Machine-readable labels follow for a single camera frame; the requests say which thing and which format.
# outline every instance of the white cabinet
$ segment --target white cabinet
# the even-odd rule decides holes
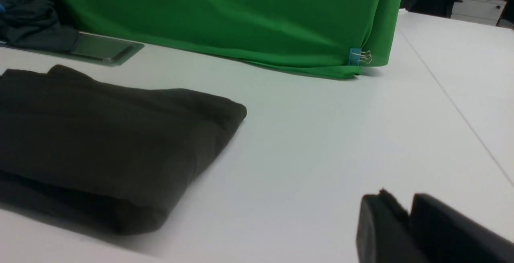
[[[507,4],[503,0],[461,0],[455,2],[452,19],[496,25]]]

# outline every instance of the metal tray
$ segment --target metal tray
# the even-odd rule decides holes
[[[145,45],[116,38],[81,33],[77,41],[77,48],[71,53],[22,49],[7,45],[5,41],[0,41],[0,47],[114,67],[125,63]]]

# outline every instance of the black fabric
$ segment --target black fabric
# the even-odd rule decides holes
[[[384,190],[361,201],[361,263],[514,263],[514,244],[427,194],[406,211]]]
[[[57,13],[57,16],[59,16],[59,22],[61,25],[69,25],[70,27],[73,27],[74,29],[78,29],[79,26],[77,25],[77,21],[73,17],[73,14],[71,12],[71,9],[66,5],[66,2],[64,0],[50,0],[53,2],[53,10]]]
[[[186,89],[96,82],[57,65],[0,77],[0,200],[118,234],[162,226],[246,116]]]
[[[79,31],[61,25],[49,0],[0,0],[0,39],[14,47],[53,52],[73,51]]]

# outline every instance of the blue binder clip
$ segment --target blue binder clip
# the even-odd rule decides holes
[[[373,61],[371,51],[362,51],[361,48],[351,48],[348,56],[348,65],[359,66],[361,62],[370,64]]]

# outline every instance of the table surface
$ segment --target table surface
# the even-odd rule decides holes
[[[514,31],[404,14],[400,32],[514,180]]]
[[[406,207],[427,192],[514,241],[514,188],[398,29],[387,66],[345,81],[154,45],[116,68],[0,49],[0,73],[55,64],[127,87],[221,95],[248,116],[161,230],[81,234],[4,207],[6,261],[357,262],[360,199],[382,187]]]

